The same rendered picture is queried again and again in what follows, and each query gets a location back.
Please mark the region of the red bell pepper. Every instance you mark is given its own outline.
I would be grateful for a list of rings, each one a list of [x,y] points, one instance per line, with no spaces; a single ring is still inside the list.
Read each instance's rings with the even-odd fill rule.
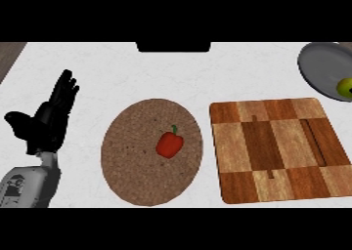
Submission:
[[[171,126],[171,131],[165,132],[156,142],[155,152],[159,156],[169,159],[183,146],[183,137],[177,135],[177,127]]]

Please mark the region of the round brown woven placemat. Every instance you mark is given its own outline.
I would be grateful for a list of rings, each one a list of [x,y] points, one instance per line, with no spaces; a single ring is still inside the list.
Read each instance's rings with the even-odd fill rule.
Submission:
[[[163,134],[183,139],[169,158],[155,151]],[[197,173],[203,142],[197,122],[177,103],[149,99],[115,117],[100,146],[100,167],[110,190],[134,205],[153,206],[180,195]]]

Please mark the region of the checkered wooden cutting board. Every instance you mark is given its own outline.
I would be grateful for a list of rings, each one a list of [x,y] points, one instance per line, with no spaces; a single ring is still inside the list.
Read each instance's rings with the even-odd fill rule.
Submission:
[[[212,103],[208,115],[224,203],[352,196],[352,164],[317,99]]]

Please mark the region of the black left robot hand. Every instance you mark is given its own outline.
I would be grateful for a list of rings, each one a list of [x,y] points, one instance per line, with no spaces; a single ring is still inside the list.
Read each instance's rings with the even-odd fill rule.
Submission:
[[[26,155],[55,152],[63,144],[67,119],[79,91],[72,71],[64,69],[57,78],[49,98],[41,103],[33,116],[9,111],[4,120],[14,136],[26,142]]]

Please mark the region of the green pear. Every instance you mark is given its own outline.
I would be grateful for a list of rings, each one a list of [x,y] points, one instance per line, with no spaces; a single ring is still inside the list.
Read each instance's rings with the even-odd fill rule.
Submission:
[[[335,85],[337,94],[341,97],[352,99],[350,89],[352,89],[352,78],[343,78]]]

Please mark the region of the black appliance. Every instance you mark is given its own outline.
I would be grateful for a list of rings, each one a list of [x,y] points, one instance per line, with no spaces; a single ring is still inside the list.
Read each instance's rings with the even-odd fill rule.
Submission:
[[[209,49],[208,42],[137,42],[141,53],[205,53]]]

